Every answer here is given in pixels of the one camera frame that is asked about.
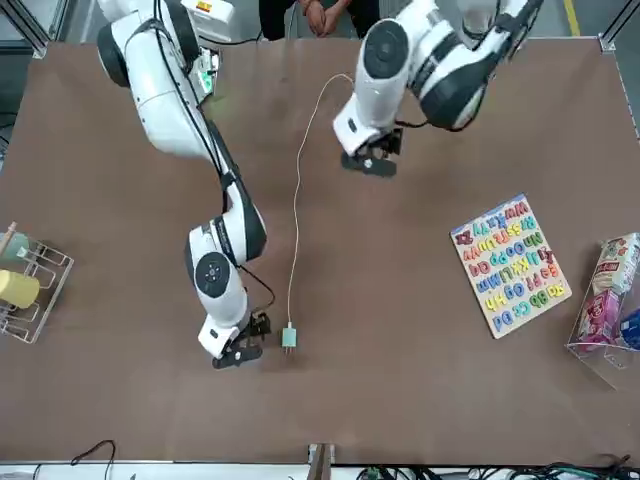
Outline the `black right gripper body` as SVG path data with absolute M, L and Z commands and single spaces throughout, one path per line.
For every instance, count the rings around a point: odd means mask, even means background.
M 260 327 L 247 327 L 231 343 L 232 351 L 262 350 L 264 332 Z

